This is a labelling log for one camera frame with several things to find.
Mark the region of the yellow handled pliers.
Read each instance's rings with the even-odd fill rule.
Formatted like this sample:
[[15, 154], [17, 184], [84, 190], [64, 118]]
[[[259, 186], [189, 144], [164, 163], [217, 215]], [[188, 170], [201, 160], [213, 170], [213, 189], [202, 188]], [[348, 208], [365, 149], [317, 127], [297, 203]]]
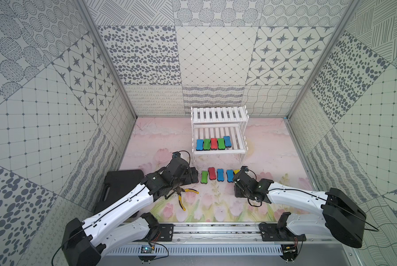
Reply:
[[184, 203], [193, 204], [199, 192], [193, 188], [178, 188], [178, 202], [183, 211], [186, 211]]

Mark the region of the blue eraser top shelf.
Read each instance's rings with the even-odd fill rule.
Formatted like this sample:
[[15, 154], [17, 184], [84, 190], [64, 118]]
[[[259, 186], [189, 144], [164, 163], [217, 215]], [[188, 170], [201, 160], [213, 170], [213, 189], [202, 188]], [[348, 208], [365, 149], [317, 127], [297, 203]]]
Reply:
[[233, 170], [227, 170], [227, 182], [234, 182], [234, 171]]
[[225, 172], [224, 169], [218, 168], [217, 169], [217, 181], [223, 182], [225, 180]]

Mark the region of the blue eraser shelf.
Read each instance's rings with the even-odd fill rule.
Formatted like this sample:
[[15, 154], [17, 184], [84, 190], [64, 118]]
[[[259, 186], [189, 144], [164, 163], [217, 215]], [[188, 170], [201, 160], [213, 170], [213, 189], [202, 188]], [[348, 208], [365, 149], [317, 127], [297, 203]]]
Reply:
[[231, 142], [230, 136], [224, 136], [223, 139], [224, 139], [226, 148], [232, 147], [232, 142]]
[[234, 182], [234, 171], [233, 170], [227, 170], [227, 182]]
[[204, 150], [204, 140], [203, 139], [197, 139], [196, 151], [203, 151], [203, 150]]
[[225, 180], [225, 172], [224, 169], [218, 168], [217, 169], [217, 181], [223, 182]]

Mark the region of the green eraser top shelf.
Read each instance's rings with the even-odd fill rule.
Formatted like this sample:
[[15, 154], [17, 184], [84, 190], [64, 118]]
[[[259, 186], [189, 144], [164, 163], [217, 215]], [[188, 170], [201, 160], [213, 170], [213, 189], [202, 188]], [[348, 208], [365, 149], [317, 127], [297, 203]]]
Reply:
[[208, 183], [208, 171], [202, 171], [201, 172], [201, 184], [207, 184]]

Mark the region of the green eraser shelf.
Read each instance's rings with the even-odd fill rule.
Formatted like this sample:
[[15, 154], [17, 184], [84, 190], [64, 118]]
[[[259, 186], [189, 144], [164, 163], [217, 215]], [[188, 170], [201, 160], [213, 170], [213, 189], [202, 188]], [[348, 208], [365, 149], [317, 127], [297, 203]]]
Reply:
[[201, 184], [207, 184], [208, 183], [208, 171], [202, 171], [201, 172]]
[[211, 149], [211, 139], [204, 139], [203, 141], [203, 149], [208, 151]]
[[218, 138], [217, 139], [217, 144], [218, 144], [218, 149], [219, 150], [225, 150], [226, 149], [224, 138]]

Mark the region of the red eraser top shelf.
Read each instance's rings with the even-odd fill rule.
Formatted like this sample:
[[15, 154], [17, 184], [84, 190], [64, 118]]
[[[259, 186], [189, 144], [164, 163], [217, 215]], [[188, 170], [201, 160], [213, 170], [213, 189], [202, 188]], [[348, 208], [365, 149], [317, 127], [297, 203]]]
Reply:
[[217, 179], [216, 169], [214, 167], [208, 168], [208, 174], [209, 174], [209, 179], [210, 180], [216, 180]]

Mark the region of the red eraser shelf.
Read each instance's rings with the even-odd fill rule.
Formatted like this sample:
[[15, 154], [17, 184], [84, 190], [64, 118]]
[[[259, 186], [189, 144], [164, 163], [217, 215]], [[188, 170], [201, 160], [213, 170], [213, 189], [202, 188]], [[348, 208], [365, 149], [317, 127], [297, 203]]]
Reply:
[[211, 150], [218, 150], [218, 140], [216, 138], [211, 138]]
[[208, 168], [208, 174], [209, 174], [209, 179], [210, 180], [216, 180], [217, 179], [216, 169], [214, 167]]

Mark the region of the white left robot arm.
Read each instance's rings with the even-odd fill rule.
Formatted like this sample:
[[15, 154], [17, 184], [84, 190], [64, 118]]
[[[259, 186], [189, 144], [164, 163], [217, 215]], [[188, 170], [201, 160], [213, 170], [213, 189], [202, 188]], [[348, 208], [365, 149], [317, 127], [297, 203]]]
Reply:
[[198, 172], [174, 153], [167, 166], [149, 173], [125, 196], [84, 221], [75, 218], [65, 228], [60, 250], [70, 266], [96, 266], [102, 257], [131, 242], [145, 242], [146, 253], [157, 259], [155, 248], [165, 235], [157, 218], [143, 213], [125, 221], [160, 198], [180, 194], [186, 185], [198, 183]]

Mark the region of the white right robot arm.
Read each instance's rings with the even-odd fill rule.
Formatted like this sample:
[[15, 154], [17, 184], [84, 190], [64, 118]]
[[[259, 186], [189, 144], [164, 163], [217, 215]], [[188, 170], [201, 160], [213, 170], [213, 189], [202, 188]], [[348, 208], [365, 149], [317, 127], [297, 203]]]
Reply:
[[284, 212], [278, 220], [281, 234], [331, 236], [342, 244], [361, 248], [366, 226], [365, 212], [343, 191], [330, 188], [328, 192], [289, 187], [273, 180], [257, 180], [243, 166], [232, 177], [234, 194], [256, 202], [287, 205], [305, 211], [304, 215]]

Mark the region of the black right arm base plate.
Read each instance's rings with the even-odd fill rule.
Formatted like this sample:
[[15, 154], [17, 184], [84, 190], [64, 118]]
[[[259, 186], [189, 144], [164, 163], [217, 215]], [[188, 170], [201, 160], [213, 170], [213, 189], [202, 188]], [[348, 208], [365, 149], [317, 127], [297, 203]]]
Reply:
[[287, 228], [278, 228], [275, 223], [262, 222], [258, 225], [262, 241], [264, 242], [304, 242], [305, 235], [295, 235]]

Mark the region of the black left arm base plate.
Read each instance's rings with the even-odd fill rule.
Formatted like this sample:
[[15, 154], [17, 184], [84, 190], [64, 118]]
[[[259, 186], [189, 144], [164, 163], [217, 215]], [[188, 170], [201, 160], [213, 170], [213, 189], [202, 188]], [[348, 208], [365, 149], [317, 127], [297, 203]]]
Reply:
[[145, 238], [138, 240], [138, 242], [171, 242], [174, 234], [174, 224], [163, 223], [158, 227], [153, 228], [146, 235]]

